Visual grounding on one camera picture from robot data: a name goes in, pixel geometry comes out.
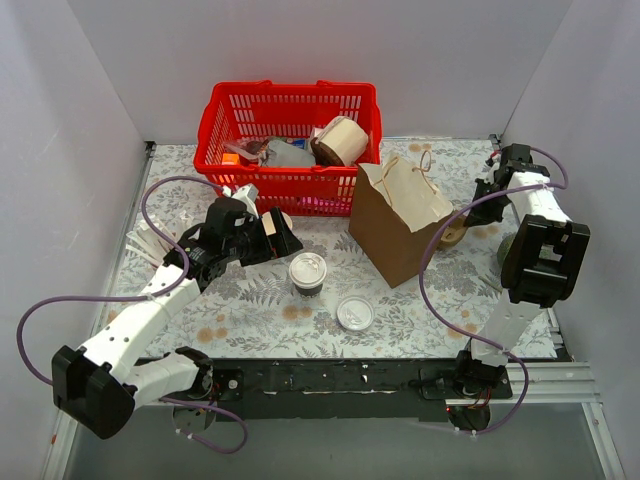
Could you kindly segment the white plastic cup lid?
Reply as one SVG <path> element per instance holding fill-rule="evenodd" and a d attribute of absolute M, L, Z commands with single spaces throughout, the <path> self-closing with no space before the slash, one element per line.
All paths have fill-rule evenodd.
<path fill-rule="evenodd" d="M 374 309 L 365 299 L 358 296 L 342 300 L 336 311 L 338 323 L 349 331 L 364 331 L 374 321 Z"/>

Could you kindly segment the black paper coffee cup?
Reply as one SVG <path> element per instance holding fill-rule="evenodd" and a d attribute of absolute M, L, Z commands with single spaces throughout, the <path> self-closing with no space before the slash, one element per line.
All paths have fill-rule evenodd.
<path fill-rule="evenodd" d="M 316 283 L 313 285 L 300 285 L 295 283 L 294 288 L 302 297 L 311 298 L 320 294 L 323 289 L 323 284 Z"/>

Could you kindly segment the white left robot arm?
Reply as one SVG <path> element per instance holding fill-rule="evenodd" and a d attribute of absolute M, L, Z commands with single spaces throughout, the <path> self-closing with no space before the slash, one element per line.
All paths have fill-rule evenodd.
<path fill-rule="evenodd" d="M 300 251 L 282 211 L 270 210 L 273 229 L 245 202 L 217 198 L 206 219 L 186 230 L 144 288 L 143 299 L 125 308 L 78 349 L 61 347 L 52 358 L 55 405 L 101 439 L 118 433 L 133 412 L 169 394 L 193 400 L 211 395 L 212 361 L 181 347 L 146 364 L 139 359 L 156 335 L 229 263 L 252 266 Z"/>

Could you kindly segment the brown paper bag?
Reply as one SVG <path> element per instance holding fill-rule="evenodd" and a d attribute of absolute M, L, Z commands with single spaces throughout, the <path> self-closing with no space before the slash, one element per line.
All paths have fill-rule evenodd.
<path fill-rule="evenodd" d="M 391 288 L 418 275 L 425 249 L 454 212 L 429 170 L 398 154 L 358 167 L 348 231 Z"/>

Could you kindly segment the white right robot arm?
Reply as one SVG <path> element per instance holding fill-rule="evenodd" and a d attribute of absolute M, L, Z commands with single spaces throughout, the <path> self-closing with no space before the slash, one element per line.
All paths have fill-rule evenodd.
<path fill-rule="evenodd" d="M 476 181 L 464 225 L 500 222 L 512 205 L 519 227 L 502 261 L 498 304 L 456 358 L 452 383 L 463 397 L 499 387 L 511 349 L 543 310 L 571 295 L 586 253 L 590 229 L 561 209 L 548 169 L 533 160 L 538 151 L 508 145 L 490 162 L 487 177 Z"/>

